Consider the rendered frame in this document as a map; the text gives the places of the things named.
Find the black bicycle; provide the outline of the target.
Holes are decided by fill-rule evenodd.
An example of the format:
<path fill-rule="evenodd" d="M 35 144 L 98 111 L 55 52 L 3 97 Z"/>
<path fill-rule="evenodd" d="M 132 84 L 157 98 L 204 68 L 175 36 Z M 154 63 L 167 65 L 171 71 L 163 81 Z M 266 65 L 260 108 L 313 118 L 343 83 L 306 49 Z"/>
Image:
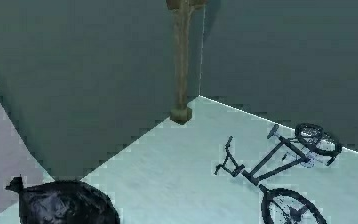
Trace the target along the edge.
<path fill-rule="evenodd" d="M 239 164 L 230 151 L 233 137 L 224 146 L 225 157 L 215 166 L 214 174 L 226 171 L 232 177 L 242 175 L 263 194 L 261 216 L 263 224 L 328 224 L 320 210 L 301 193 L 284 187 L 269 189 L 264 181 L 295 166 L 313 167 L 316 163 L 330 166 L 342 152 L 342 144 L 321 126 L 301 123 L 293 137 L 284 137 L 275 124 L 267 138 L 278 143 L 253 168 Z"/>

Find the black garbage bag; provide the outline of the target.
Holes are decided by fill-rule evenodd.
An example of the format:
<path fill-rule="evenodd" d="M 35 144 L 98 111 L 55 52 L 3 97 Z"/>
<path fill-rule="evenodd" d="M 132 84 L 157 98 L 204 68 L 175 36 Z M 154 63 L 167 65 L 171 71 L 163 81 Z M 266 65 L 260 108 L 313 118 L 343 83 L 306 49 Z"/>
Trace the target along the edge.
<path fill-rule="evenodd" d="M 24 187 L 16 176 L 5 189 L 18 194 L 20 224 L 121 224 L 109 196 L 82 181 Z"/>

